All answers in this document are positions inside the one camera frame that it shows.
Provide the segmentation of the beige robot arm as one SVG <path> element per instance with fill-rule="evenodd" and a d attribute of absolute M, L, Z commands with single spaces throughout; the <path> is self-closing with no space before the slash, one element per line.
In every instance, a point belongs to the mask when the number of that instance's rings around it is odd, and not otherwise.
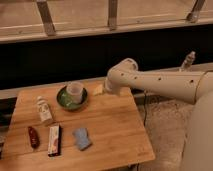
<path fill-rule="evenodd" d="M 213 171 L 213 71 L 139 71 L 126 58 L 108 70 L 94 94 L 118 95 L 122 87 L 193 104 L 179 171 Z"/>

